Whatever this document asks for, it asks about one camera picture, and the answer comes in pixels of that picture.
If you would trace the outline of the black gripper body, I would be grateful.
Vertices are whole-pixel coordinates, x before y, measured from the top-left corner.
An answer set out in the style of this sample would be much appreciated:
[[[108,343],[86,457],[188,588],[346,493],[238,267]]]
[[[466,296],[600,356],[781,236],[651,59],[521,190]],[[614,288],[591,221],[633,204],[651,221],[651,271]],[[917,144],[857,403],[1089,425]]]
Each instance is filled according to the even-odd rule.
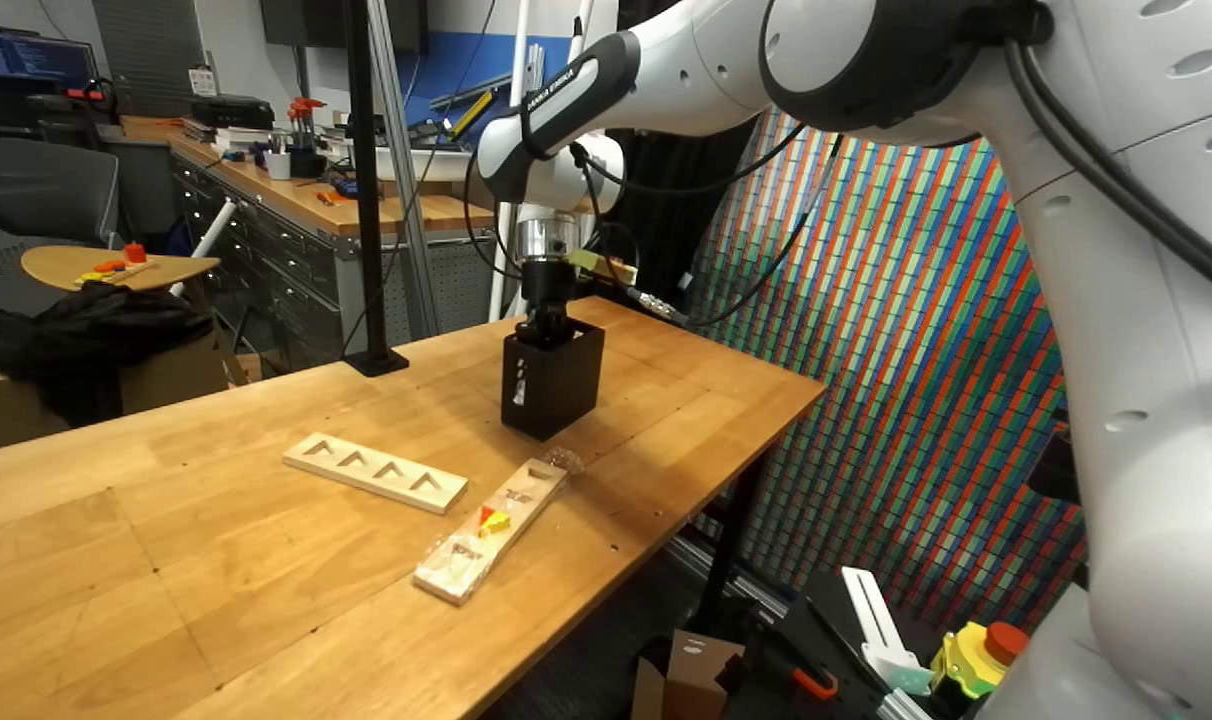
[[[578,291],[578,267],[570,261],[525,264],[525,320],[517,335],[537,347],[559,347],[571,335],[570,302]]]

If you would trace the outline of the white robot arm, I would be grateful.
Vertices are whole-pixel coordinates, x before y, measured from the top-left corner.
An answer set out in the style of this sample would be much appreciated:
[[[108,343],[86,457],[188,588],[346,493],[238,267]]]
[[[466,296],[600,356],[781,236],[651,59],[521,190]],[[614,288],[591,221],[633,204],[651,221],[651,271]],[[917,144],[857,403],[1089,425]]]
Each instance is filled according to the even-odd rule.
[[[1089,579],[992,720],[1212,720],[1212,0],[678,0],[494,121],[494,198],[578,210],[607,127],[776,108],[998,144],[1068,386]]]

